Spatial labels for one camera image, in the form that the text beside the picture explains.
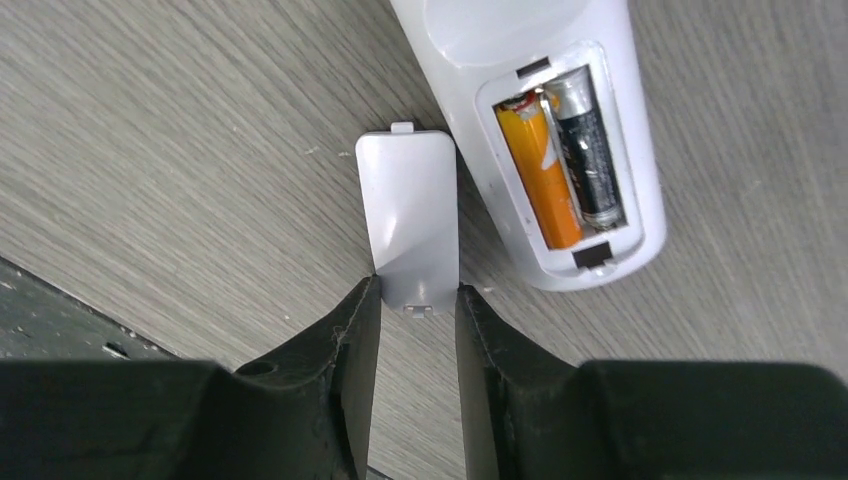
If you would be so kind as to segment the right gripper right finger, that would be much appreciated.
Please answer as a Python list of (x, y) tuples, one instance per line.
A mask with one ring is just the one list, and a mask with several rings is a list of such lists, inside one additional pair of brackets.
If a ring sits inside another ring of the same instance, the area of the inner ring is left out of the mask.
[(510, 325), (471, 285), (458, 289), (455, 341), (467, 477), (582, 478), (578, 368)]

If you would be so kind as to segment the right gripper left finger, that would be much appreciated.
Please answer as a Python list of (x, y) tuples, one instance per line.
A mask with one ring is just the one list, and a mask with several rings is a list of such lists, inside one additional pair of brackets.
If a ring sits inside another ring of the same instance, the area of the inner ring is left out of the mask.
[(240, 479), (363, 479), (381, 332), (380, 280), (363, 278), (324, 317), (239, 367)]

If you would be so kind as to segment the white battery cover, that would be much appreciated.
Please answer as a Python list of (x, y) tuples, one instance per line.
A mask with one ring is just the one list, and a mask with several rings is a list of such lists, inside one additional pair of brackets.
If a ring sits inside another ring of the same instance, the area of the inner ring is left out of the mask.
[(395, 122), (361, 135), (355, 158), (384, 303), (417, 318), (452, 313), (459, 288), (453, 139)]

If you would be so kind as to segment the black AAA battery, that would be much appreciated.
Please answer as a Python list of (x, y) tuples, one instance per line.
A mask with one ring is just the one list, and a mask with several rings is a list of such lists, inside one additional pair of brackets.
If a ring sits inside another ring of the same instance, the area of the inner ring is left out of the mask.
[(582, 66), (544, 85), (580, 215), (611, 230), (624, 219), (619, 185), (590, 68)]

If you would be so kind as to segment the white remote control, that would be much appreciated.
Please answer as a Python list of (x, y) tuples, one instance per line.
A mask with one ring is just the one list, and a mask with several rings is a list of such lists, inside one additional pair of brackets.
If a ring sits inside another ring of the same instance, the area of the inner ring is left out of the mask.
[(585, 290), (658, 255), (666, 220), (627, 2), (392, 7), (526, 281)]

